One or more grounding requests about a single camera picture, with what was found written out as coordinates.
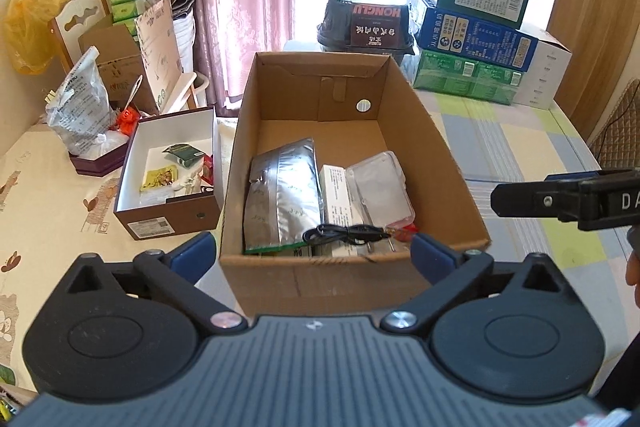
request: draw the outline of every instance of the yellow packet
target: yellow packet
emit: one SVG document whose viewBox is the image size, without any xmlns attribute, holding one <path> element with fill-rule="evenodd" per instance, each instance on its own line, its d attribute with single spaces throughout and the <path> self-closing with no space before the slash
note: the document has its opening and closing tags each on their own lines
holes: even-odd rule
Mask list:
<svg viewBox="0 0 640 427">
<path fill-rule="evenodd" d="M 178 179 L 178 168 L 175 165 L 162 167 L 155 171 L 147 171 L 145 174 L 145 184 L 140 190 L 149 188 L 166 187 L 173 184 Z"/>
</svg>

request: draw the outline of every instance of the yellow plastic bag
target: yellow plastic bag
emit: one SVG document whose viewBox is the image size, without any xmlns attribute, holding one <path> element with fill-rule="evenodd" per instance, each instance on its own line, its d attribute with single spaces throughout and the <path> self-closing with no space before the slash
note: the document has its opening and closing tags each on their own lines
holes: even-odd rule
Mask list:
<svg viewBox="0 0 640 427">
<path fill-rule="evenodd" d="M 11 0 L 2 22 L 4 42 L 18 73 L 39 74 L 56 54 L 47 23 L 70 0 Z"/>
</svg>

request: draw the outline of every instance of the blue box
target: blue box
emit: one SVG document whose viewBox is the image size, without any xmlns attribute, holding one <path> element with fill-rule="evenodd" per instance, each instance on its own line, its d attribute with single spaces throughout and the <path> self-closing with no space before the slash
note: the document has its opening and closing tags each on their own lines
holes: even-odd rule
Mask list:
<svg viewBox="0 0 640 427">
<path fill-rule="evenodd" d="M 437 8 L 433 0 L 407 0 L 409 32 L 425 50 L 474 58 L 527 71 L 538 39 L 478 17 Z"/>
</svg>

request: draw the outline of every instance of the clear plastic case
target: clear plastic case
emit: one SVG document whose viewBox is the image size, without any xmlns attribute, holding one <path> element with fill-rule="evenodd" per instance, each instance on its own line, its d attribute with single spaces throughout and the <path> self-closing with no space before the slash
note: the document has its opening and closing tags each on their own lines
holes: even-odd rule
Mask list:
<svg viewBox="0 0 640 427">
<path fill-rule="evenodd" d="M 404 172 L 392 151 L 385 151 L 346 169 L 347 186 L 365 223 L 401 229 L 414 222 Z"/>
</svg>

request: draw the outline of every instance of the stack of boxes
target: stack of boxes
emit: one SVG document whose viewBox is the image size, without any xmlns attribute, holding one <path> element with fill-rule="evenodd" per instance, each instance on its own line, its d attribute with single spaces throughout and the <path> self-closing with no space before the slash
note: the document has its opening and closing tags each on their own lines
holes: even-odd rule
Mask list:
<svg viewBox="0 0 640 427">
<path fill-rule="evenodd" d="M 133 39 L 139 43 L 140 41 L 138 40 L 138 31 L 136 30 L 135 20 L 158 0 L 109 1 L 111 4 L 111 13 L 113 14 L 113 24 L 122 24 L 125 26 Z"/>
<path fill-rule="evenodd" d="M 402 70 L 417 89 L 549 108 L 571 53 L 523 24 L 529 0 L 407 0 L 415 55 Z"/>
</svg>

